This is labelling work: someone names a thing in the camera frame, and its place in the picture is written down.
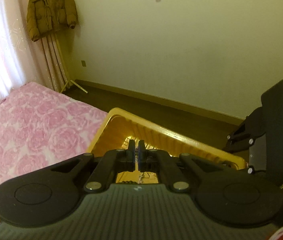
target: yellow plastic basket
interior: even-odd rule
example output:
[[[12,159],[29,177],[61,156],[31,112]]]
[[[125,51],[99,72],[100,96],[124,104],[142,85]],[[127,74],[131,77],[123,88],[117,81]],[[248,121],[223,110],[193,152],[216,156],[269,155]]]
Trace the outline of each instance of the yellow plastic basket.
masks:
[[[190,153],[215,163],[229,161],[232,168],[246,168],[246,161],[238,156],[208,146],[176,132],[161,127],[120,108],[113,108],[88,147],[88,152],[96,157],[105,152],[128,146],[130,139],[145,141],[147,149],[162,149],[178,157],[180,153]]]

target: jacket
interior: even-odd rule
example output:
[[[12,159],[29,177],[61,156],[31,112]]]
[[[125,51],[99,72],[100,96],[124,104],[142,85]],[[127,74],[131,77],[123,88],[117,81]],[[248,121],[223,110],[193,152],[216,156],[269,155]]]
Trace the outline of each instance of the jacket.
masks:
[[[32,41],[64,28],[75,28],[77,11],[74,0],[29,0],[27,29]]]

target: rose pattern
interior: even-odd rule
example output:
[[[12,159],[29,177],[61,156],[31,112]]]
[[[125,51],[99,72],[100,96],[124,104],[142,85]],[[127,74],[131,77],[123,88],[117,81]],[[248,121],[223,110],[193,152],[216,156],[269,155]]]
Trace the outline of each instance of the rose pattern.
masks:
[[[0,184],[86,151],[105,112],[34,82],[0,102]]]

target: floor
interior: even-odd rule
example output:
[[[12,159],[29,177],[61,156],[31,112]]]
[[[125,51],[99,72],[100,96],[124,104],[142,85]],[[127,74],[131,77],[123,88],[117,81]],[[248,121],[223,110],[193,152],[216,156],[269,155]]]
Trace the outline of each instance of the floor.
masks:
[[[235,125],[168,106],[162,106],[98,88],[83,87],[88,91],[88,94],[75,86],[65,91],[64,94],[106,112],[109,112],[114,107],[122,108],[158,125],[218,149],[222,149],[225,146],[227,135],[236,129]],[[243,157],[246,161],[248,159],[248,152],[238,153],[237,155]]]

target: white sheer curtain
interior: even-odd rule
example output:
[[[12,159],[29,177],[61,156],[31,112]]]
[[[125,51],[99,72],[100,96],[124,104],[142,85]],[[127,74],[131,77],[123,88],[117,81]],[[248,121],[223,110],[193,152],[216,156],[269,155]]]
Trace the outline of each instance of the white sheer curtain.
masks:
[[[0,100],[30,81],[60,90],[67,81],[55,35],[32,42],[28,0],[0,0]]]

